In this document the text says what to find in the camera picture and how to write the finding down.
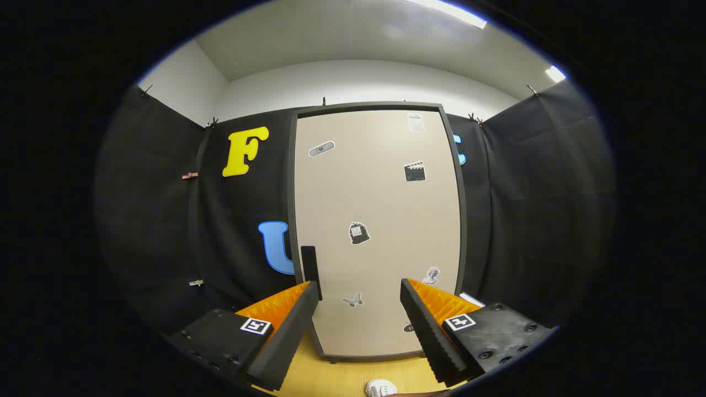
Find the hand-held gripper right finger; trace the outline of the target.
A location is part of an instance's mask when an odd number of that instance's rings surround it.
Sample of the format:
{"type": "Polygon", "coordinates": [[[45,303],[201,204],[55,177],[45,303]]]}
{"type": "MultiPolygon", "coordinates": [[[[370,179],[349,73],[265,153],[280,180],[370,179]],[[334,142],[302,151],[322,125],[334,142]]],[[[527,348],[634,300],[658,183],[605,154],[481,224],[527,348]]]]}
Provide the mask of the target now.
{"type": "Polygon", "coordinates": [[[557,331],[509,305],[479,305],[408,277],[399,300],[436,380],[447,387],[501,371],[557,331]]]}

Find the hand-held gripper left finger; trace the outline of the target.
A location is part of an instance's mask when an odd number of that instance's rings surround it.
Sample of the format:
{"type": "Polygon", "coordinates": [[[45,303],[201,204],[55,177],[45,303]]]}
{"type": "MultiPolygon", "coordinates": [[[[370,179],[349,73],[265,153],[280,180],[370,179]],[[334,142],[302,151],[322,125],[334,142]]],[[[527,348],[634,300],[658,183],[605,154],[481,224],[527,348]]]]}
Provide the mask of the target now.
{"type": "Polygon", "coordinates": [[[317,282],[302,282],[237,312],[211,310],[166,339],[230,384],[279,390],[319,300],[317,282]]]}

